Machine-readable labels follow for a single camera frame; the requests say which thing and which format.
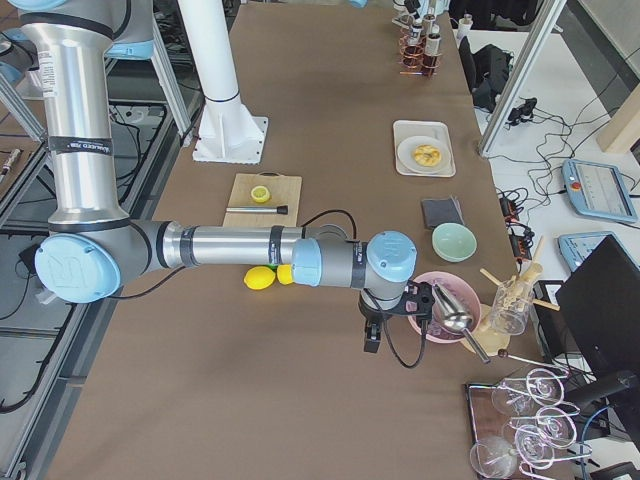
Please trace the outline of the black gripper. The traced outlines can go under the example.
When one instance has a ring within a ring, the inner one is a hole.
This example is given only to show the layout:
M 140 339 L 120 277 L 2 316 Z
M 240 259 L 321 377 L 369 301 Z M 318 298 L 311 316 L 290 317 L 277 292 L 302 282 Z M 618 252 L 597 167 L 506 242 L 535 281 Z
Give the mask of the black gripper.
M 433 318 L 432 287 L 427 282 L 409 280 L 398 303 L 384 309 L 378 298 L 371 300 L 368 291 L 363 290 L 358 301 L 358 308 L 365 316 L 385 314 L 387 316 L 414 317 L 419 321 L 430 321 Z M 379 350 L 383 335 L 382 324 L 374 320 L 366 320 L 364 325 L 364 346 L 366 353 L 376 354 Z

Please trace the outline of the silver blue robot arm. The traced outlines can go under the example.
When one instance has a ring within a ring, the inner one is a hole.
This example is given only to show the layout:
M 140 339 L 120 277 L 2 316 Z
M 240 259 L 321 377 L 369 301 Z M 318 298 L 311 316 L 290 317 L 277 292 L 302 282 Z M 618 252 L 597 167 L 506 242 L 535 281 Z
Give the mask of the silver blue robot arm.
M 359 291 L 368 352 L 388 338 L 393 316 L 428 326 L 434 299 L 427 284 L 413 280 L 417 250 L 400 232 L 360 242 L 324 227 L 184 227 L 132 219 L 117 192 L 105 61 L 153 55 L 152 3 L 20 1 L 17 9 L 37 49 L 56 184 L 50 234 L 35 255 L 48 290 L 91 303 L 161 268 L 288 265 L 297 284 Z

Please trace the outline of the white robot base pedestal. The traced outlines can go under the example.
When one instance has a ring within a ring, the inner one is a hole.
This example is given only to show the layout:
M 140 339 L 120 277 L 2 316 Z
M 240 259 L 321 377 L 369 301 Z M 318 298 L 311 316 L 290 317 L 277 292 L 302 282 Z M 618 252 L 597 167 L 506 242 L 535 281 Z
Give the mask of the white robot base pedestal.
M 256 165 L 268 119 L 242 102 L 223 4 L 184 0 L 179 8 L 205 99 L 193 159 Z

